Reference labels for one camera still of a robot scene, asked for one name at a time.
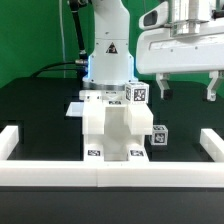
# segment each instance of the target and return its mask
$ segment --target tagged cube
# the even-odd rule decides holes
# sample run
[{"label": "tagged cube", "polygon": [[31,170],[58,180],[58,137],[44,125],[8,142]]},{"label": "tagged cube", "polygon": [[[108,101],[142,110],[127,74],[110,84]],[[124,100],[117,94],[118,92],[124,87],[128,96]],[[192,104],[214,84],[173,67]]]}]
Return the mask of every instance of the tagged cube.
[{"label": "tagged cube", "polygon": [[168,129],[165,125],[153,125],[152,135],[149,136],[151,145],[167,145]]},{"label": "tagged cube", "polygon": [[131,104],[148,103],[149,85],[144,82],[129,82],[125,84],[125,99]]}]

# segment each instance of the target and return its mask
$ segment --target black and white sticker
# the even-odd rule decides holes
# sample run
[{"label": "black and white sticker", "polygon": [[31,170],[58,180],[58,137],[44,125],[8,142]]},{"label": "black and white sticker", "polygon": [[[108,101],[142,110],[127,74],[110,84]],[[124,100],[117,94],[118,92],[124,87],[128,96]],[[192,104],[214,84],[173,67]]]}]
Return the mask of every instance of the black and white sticker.
[{"label": "black and white sticker", "polygon": [[126,99],[131,100],[131,89],[126,87]]},{"label": "black and white sticker", "polygon": [[111,105],[120,105],[121,101],[109,101],[109,104],[111,104]]},{"label": "black and white sticker", "polygon": [[163,126],[161,126],[161,125],[154,125],[153,126],[153,129],[155,130],[155,131],[164,131],[165,129],[164,129],[164,127]]},{"label": "black and white sticker", "polygon": [[165,133],[155,133],[155,143],[165,143],[166,134]]},{"label": "black and white sticker", "polygon": [[146,90],[145,89],[135,89],[134,90],[134,101],[145,101],[146,100]]},{"label": "black and white sticker", "polygon": [[132,156],[144,156],[142,151],[139,150],[131,150]]},{"label": "black and white sticker", "polygon": [[88,156],[100,156],[100,151],[98,151],[98,150],[88,150]]},{"label": "black and white sticker", "polygon": [[112,42],[111,45],[109,46],[109,48],[107,49],[107,54],[118,54],[117,53],[117,49],[114,45],[114,43]]}]

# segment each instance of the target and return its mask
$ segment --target green backdrop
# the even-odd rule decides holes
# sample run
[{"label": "green backdrop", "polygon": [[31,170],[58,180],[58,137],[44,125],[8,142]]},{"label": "green backdrop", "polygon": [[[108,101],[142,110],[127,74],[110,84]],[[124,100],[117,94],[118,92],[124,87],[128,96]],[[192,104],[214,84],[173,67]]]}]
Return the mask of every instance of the green backdrop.
[{"label": "green backdrop", "polygon": [[[146,0],[147,10],[158,5],[158,0]],[[135,56],[137,38],[141,33],[138,20],[144,14],[142,0],[123,0],[131,15],[130,52]],[[92,6],[80,11],[82,30],[88,53],[93,50],[94,21]],[[78,58],[74,23],[67,0],[63,1],[66,60]],[[17,77],[27,77],[39,68],[63,61],[58,0],[2,0],[0,7],[0,87]],[[140,79],[150,79],[135,71]],[[63,72],[54,73],[63,77]],[[72,72],[67,77],[75,77]],[[172,75],[172,80],[197,81],[208,84],[208,74]]]}]

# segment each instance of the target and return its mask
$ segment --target black tabletop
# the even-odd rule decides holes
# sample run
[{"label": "black tabletop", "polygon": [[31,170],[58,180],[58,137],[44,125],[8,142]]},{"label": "black tabletop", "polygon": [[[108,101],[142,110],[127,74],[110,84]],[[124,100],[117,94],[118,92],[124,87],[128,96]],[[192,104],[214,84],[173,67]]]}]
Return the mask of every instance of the black tabletop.
[{"label": "black tabletop", "polygon": [[[202,128],[224,136],[224,99],[202,100],[204,85],[170,82],[173,99],[160,99],[150,84],[154,123],[169,130],[166,147],[145,147],[152,161],[209,161],[200,147]],[[82,160],[81,118],[67,118],[79,101],[75,79],[20,78],[0,89],[0,128],[19,126],[10,160]],[[0,188],[0,220],[6,223],[223,223],[222,189],[192,188]]]}]

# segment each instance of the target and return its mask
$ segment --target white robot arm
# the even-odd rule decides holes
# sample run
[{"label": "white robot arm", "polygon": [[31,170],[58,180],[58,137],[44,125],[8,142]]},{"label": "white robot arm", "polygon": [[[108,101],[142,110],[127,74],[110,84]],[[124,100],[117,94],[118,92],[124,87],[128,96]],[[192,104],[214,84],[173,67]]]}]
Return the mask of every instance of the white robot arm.
[{"label": "white robot arm", "polygon": [[[215,4],[213,0],[171,0],[169,8],[162,3],[140,19],[140,27],[147,31],[138,40],[137,69],[141,74],[156,74],[161,98],[169,91],[170,73],[209,72],[212,82],[205,98],[215,101],[224,70],[224,18],[220,18],[224,12],[215,11]],[[167,17],[160,27],[144,26],[154,11]]]}]

